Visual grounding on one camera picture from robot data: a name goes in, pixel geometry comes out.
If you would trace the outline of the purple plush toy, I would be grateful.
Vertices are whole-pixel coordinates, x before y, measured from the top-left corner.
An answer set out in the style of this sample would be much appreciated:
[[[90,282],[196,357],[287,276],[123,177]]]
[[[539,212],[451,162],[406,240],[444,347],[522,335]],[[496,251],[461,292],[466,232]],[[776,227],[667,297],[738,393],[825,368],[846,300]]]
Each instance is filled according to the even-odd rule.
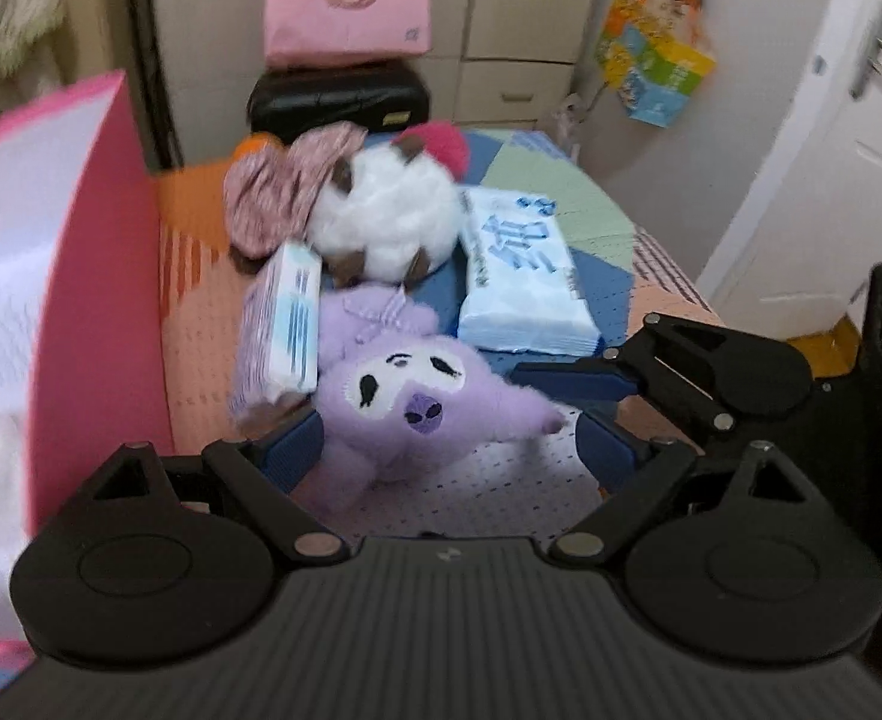
[[[477,349],[439,332],[429,305],[384,284],[320,296],[317,367],[324,444],[295,489],[316,515],[350,509],[373,484],[438,472],[478,445],[566,424],[539,390],[506,382]]]

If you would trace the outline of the orange soft ball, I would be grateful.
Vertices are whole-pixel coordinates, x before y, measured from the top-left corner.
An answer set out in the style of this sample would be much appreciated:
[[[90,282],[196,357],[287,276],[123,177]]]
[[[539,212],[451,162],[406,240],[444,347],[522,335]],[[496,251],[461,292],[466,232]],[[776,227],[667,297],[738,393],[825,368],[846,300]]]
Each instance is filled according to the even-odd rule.
[[[244,158],[244,156],[247,156],[247,154],[259,153],[259,151],[264,148],[283,149],[283,143],[281,143],[277,137],[274,137],[274,135],[270,135],[270,133],[251,133],[251,135],[242,138],[238,143],[235,151],[233,151],[233,158],[235,158],[235,160],[240,160],[241,158]]]

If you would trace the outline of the pink floral fabric scrunchie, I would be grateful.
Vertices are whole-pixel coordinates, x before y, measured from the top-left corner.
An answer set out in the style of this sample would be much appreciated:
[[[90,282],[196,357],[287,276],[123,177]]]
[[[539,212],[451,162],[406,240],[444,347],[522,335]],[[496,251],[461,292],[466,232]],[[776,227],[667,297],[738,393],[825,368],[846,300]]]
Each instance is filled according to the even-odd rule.
[[[224,174],[224,229],[246,259],[270,257],[288,239],[303,241],[320,189],[338,160],[349,160],[368,132],[337,122],[299,135],[292,146],[264,143]]]

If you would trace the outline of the pink strawberry plush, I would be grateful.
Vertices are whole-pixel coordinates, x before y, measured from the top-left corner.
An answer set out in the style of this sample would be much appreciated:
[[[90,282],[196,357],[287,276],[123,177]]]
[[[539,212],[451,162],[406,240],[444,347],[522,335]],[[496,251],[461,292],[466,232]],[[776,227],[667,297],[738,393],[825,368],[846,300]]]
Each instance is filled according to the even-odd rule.
[[[466,135],[452,122],[414,125],[399,133],[391,145],[404,154],[427,153],[449,171],[455,182],[462,182],[469,171],[470,146]]]

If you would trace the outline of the pink tote bag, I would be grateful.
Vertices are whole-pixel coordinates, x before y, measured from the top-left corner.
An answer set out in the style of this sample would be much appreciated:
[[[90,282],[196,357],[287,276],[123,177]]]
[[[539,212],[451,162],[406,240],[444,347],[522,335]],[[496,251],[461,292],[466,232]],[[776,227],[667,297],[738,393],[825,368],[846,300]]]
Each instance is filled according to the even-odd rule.
[[[431,0],[263,0],[270,68],[351,67],[431,50]]]

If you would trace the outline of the pink cardboard box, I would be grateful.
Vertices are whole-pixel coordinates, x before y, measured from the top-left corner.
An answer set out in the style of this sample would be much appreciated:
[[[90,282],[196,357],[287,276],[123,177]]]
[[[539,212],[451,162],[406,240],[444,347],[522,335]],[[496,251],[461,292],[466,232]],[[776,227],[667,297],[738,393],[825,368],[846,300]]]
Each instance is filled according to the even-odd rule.
[[[26,543],[119,445],[173,444],[160,239],[122,73],[0,115],[0,671]]]

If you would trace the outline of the small white tissue pack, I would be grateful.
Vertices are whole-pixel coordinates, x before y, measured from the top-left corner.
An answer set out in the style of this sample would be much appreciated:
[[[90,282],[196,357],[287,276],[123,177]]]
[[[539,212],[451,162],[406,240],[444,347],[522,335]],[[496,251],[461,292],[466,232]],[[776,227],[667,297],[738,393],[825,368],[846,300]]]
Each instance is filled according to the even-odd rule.
[[[316,391],[320,258],[285,242],[247,289],[239,322],[231,419],[257,433]]]

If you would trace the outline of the large blue tissue pack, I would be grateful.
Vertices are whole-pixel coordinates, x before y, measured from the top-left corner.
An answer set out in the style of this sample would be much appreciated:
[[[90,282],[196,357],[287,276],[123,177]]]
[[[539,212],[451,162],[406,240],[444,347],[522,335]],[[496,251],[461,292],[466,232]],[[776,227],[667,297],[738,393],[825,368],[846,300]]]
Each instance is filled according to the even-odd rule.
[[[457,336],[498,353],[582,358],[602,333],[581,296],[578,270],[544,195],[461,190],[466,297]]]

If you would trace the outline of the white brown plush ball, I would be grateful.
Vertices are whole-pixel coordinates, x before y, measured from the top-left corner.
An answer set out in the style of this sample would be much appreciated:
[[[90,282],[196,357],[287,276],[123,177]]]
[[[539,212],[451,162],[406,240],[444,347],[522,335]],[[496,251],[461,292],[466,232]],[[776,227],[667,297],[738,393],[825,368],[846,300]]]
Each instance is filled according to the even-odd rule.
[[[427,138],[407,133],[335,163],[306,234],[338,288],[362,281],[409,288],[454,254],[459,187]]]

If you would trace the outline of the colourful hanging paper bag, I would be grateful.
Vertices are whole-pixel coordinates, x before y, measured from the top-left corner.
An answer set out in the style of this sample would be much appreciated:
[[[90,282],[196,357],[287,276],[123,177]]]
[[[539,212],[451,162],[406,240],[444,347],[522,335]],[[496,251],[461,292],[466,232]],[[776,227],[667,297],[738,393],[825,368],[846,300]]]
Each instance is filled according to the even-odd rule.
[[[704,0],[612,0],[596,64],[632,121],[670,127],[715,70],[703,10]]]

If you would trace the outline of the black suitcase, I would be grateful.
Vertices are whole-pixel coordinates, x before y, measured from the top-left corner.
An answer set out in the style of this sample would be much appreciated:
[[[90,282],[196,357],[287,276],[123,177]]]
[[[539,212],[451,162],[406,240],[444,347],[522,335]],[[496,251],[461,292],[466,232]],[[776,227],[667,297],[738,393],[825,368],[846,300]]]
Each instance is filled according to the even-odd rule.
[[[431,96],[404,60],[345,68],[266,71],[247,101],[252,133],[284,145],[313,128],[350,122],[370,133],[402,132],[430,120]]]

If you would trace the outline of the beige wardrobe cabinet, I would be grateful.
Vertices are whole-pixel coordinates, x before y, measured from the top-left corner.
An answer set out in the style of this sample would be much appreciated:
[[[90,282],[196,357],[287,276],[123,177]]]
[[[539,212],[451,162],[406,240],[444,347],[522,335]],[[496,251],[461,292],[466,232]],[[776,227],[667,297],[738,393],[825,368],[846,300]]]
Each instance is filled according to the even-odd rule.
[[[534,124],[571,88],[592,0],[431,0],[433,48],[415,68],[439,119]],[[223,158],[246,133],[263,70],[263,0],[153,0],[182,156]]]

